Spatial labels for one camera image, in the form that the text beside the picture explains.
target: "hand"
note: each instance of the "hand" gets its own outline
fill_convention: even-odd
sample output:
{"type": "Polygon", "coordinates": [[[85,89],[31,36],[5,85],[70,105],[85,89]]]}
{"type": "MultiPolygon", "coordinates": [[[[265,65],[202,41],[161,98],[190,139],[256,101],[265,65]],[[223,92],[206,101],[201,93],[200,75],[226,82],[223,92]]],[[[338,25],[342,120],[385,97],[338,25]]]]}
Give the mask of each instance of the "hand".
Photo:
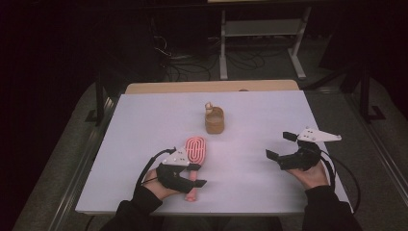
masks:
{"type": "Polygon", "coordinates": [[[164,187],[158,179],[155,179],[156,177],[156,169],[150,169],[147,171],[146,176],[144,177],[144,181],[148,182],[143,183],[142,185],[152,191],[160,200],[163,200],[170,195],[180,193],[164,187]]]}
{"type": "Polygon", "coordinates": [[[310,190],[317,186],[329,185],[324,171],[324,166],[321,161],[314,167],[303,171],[302,169],[290,169],[288,173],[292,174],[299,180],[306,190],[310,190]]]}

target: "black sleeve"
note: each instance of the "black sleeve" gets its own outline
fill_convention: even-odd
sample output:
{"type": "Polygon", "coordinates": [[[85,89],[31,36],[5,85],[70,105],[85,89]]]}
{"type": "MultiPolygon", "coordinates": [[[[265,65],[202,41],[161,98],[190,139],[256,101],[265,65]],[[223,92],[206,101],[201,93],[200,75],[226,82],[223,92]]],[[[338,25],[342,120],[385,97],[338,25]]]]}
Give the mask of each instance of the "black sleeve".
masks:
{"type": "Polygon", "coordinates": [[[123,200],[115,217],[109,220],[102,231],[152,230],[149,214],[163,202],[145,187],[137,187],[131,201],[123,200]]]}
{"type": "Polygon", "coordinates": [[[363,230],[351,213],[348,203],[342,202],[330,186],[318,186],[306,191],[308,205],[303,220],[304,231],[363,230]]]}

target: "table surface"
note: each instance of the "table surface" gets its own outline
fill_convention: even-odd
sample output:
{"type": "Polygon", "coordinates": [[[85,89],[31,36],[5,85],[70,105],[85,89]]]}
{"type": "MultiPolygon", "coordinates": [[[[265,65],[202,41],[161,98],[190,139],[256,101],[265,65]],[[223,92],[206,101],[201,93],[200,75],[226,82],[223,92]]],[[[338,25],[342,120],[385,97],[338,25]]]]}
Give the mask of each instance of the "table surface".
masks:
{"type": "MultiPolygon", "coordinates": [[[[76,211],[113,214],[121,200],[131,199],[141,170],[152,156],[199,136],[206,140],[207,152],[198,178],[208,183],[198,189],[197,201],[174,195],[155,215],[302,213],[306,196],[301,184],[269,160],[265,150],[294,153],[297,145],[284,140],[282,132],[300,133],[306,126],[318,129],[301,90],[124,94],[76,211]],[[225,112],[225,130],[219,135],[205,131],[208,101],[225,112]]],[[[326,150],[324,143],[318,145],[326,150]]],[[[336,180],[336,194],[348,202],[340,179],[336,180]]]]}

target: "pink object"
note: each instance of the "pink object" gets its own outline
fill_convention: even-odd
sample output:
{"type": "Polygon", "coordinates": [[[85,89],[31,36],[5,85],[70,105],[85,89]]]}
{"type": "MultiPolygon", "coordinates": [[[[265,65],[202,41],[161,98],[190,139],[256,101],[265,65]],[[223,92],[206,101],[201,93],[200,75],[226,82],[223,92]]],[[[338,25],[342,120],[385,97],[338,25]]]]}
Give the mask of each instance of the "pink object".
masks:
{"type": "MultiPolygon", "coordinates": [[[[189,160],[192,164],[199,164],[202,166],[205,158],[205,140],[200,137],[189,138],[186,142],[186,151],[189,160]]],[[[190,180],[195,181],[197,179],[197,171],[190,171],[190,180]]],[[[187,195],[186,200],[196,200],[197,189],[193,188],[187,195]]]]}

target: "table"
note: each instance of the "table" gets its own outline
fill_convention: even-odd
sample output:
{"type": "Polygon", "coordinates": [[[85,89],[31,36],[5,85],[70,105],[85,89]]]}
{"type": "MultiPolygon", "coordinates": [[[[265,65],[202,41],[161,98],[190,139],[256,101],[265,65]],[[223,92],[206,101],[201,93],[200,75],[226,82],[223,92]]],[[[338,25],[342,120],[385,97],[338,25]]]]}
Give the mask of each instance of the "table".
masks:
{"type": "MultiPolygon", "coordinates": [[[[294,81],[130,85],[118,101],[76,211],[113,214],[121,200],[131,199],[150,157],[200,136],[206,140],[207,156],[198,178],[208,183],[198,189],[197,201],[174,195],[154,215],[302,213],[306,196],[301,184],[269,160],[265,149],[294,153],[297,145],[283,140],[282,132],[297,133],[306,126],[318,128],[303,91],[294,81]],[[220,86],[224,89],[214,92],[220,86]],[[208,101],[225,112],[222,134],[205,132],[204,105],[208,101]]],[[[326,150],[324,143],[319,146],[326,150]]],[[[336,180],[336,194],[348,201],[340,179],[336,180]]]]}

